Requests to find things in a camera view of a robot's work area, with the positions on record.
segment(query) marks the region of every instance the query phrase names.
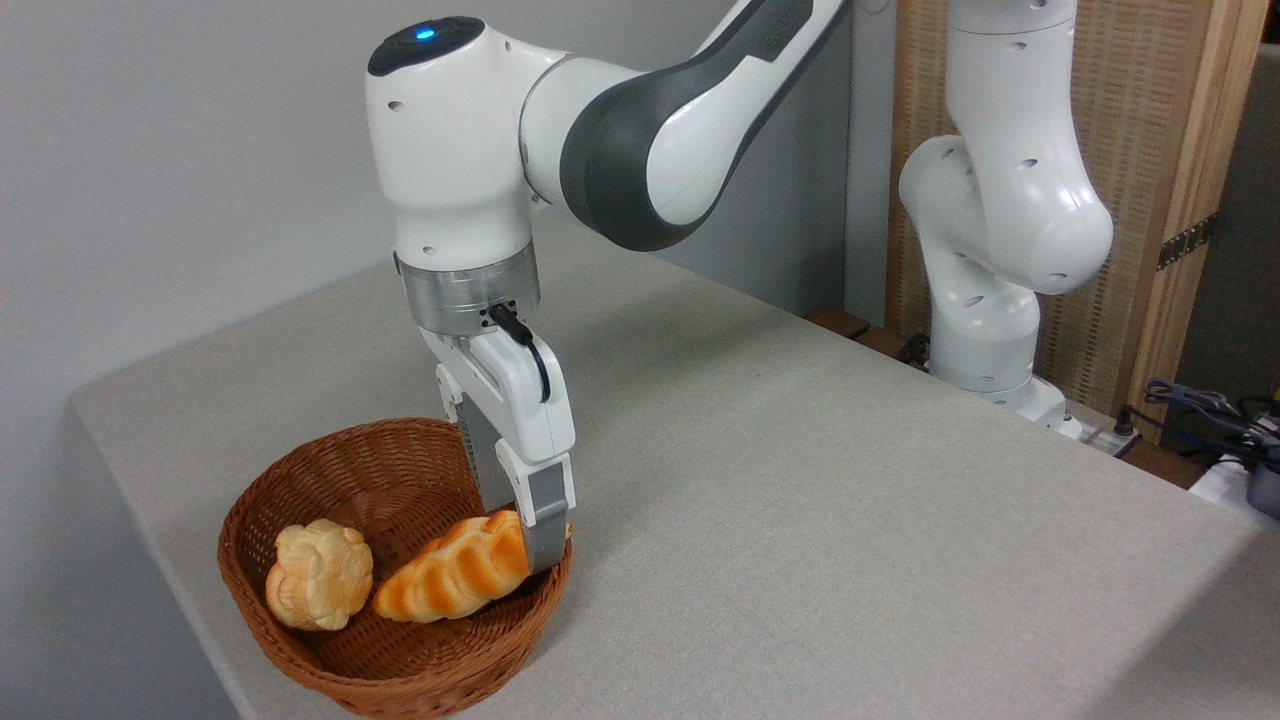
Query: brown woven basket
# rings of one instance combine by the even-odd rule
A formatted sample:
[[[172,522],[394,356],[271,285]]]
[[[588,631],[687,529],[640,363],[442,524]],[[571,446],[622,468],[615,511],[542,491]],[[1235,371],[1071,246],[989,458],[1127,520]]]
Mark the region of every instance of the brown woven basket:
[[[495,693],[529,659],[568,582],[558,566],[470,618],[393,623],[366,606],[347,628],[305,633],[266,609],[275,537],[328,518],[374,553],[374,588],[453,523],[483,515],[457,428],[408,418],[357,425],[293,450],[244,491],[218,538],[218,566],[266,657],[300,684],[367,717],[439,717]]]

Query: orange bread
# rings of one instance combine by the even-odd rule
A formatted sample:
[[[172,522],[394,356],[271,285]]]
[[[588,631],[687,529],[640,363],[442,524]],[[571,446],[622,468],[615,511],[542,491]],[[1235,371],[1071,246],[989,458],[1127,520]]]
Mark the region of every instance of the orange bread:
[[[529,577],[520,515],[499,510],[468,518],[383,583],[374,611],[399,621],[434,623],[471,615]]]

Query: bread roll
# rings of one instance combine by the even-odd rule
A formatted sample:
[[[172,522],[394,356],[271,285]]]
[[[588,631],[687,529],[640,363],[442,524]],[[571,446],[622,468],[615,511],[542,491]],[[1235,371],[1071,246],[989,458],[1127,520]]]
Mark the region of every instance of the bread roll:
[[[374,585],[374,555],[358,530],[332,520],[289,525],[275,538],[266,605],[300,630],[340,630],[365,606]]]
[[[374,611],[398,621],[434,623],[471,615],[529,577],[520,515],[468,518],[396,571],[374,596]]]

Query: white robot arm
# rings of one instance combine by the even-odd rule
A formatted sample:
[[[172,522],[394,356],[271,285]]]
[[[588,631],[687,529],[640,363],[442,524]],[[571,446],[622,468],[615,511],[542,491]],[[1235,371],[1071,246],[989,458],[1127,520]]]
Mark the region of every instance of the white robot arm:
[[[410,309],[485,506],[516,503],[534,571],[563,553],[576,437],[559,364],[522,322],[540,300],[530,211],[563,204],[631,250],[678,242],[846,9],[739,0],[694,58],[653,73],[462,17],[407,27],[370,59]]]
[[[1076,0],[951,0],[960,136],[920,145],[899,182],[929,279],[929,372],[1069,436],[1062,393],[1032,374],[1036,293],[1088,282],[1112,236],[1071,120],[1075,13]]]

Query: gray tabletop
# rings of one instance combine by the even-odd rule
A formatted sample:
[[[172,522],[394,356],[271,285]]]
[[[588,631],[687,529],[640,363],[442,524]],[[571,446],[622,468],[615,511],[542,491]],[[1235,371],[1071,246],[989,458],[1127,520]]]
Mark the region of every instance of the gray tabletop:
[[[576,560],[465,717],[1280,717],[1280,538],[735,291],[554,220]],[[297,445],[443,411],[390,268],[76,393],[244,717],[349,717],[276,671],[223,518]]]

